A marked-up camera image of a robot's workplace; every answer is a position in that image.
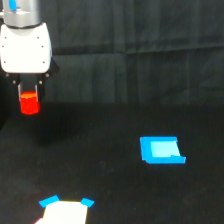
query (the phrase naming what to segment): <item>black table surface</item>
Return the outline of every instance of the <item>black table surface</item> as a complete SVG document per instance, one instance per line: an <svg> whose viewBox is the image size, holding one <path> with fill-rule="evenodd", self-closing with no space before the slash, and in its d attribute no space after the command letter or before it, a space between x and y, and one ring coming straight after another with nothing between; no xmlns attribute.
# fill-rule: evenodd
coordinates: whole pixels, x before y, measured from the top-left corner
<svg viewBox="0 0 224 224"><path fill-rule="evenodd" d="M87 224L224 223L224 108L43 104L0 132L0 223L39 201L89 198ZM140 137L176 136L184 165L150 165Z"/></svg>

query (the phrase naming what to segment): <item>black fabric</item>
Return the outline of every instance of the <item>black fabric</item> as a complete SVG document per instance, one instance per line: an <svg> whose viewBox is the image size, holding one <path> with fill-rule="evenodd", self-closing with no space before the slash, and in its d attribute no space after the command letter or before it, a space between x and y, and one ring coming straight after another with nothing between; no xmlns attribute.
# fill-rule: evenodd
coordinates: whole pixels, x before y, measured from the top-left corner
<svg viewBox="0 0 224 224"><path fill-rule="evenodd" d="M39 201L58 195L94 200L87 224L222 224L223 114L49 103L12 116L0 134L0 223L35 223ZM177 136L186 164L143 162L142 136Z"/></svg>
<svg viewBox="0 0 224 224"><path fill-rule="evenodd" d="M1 113L0 114L0 131L2 130L2 127L4 126L5 122L7 121L7 114Z"/></svg>
<svg viewBox="0 0 224 224"><path fill-rule="evenodd" d="M46 101L224 103L223 1L48 0L41 8L61 68Z"/></svg>

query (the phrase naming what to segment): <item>blue tape marker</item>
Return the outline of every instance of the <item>blue tape marker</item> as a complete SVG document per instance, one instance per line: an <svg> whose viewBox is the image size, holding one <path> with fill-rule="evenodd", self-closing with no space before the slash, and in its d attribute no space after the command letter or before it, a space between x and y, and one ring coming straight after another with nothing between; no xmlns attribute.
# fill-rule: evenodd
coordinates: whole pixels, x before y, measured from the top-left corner
<svg viewBox="0 0 224 224"><path fill-rule="evenodd" d="M45 200L43 200L43 201L40 201L39 204L40 204L43 208L45 208L47 205L52 204L52 203L54 203L54 202L56 202L56 201L60 201L57 195L55 195L55 196L53 196L53 197L50 197L50 198L47 198L47 199L45 199Z"/></svg>
<svg viewBox="0 0 224 224"><path fill-rule="evenodd" d="M176 137L140 138L142 160L150 164L183 164Z"/></svg>
<svg viewBox="0 0 224 224"><path fill-rule="evenodd" d="M87 207L91 207L95 202L92 200L89 200L87 198L83 198L81 201L81 204L86 205Z"/></svg>
<svg viewBox="0 0 224 224"><path fill-rule="evenodd" d="M16 10L16 0L9 0L9 7L11 10Z"/></svg>

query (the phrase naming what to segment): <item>white square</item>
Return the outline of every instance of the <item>white square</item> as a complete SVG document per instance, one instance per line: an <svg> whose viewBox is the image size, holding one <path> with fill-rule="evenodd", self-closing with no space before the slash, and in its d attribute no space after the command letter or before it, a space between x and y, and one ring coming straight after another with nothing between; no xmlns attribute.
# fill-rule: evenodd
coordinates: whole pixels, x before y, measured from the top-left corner
<svg viewBox="0 0 224 224"><path fill-rule="evenodd" d="M153 157L180 156L176 141L170 142L151 142L151 151Z"/></svg>
<svg viewBox="0 0 224 224"><path fill-rule="evenodd" d="M87 206L80 202L57 201L49 204L44 213L46 224L85 224Z"/></svg>

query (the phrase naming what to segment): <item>red block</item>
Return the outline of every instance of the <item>red block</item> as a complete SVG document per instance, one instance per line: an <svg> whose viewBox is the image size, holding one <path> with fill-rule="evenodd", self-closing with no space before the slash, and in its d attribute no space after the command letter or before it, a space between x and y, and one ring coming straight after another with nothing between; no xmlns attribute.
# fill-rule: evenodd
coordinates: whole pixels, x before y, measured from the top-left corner
<svg viewBox="0 0 224 224"><path fill-rule="evenodd" d="M20 96L21 112L26 115L37 114L40 111L40 103L37 101L35 91L24 92Z"/></svg>

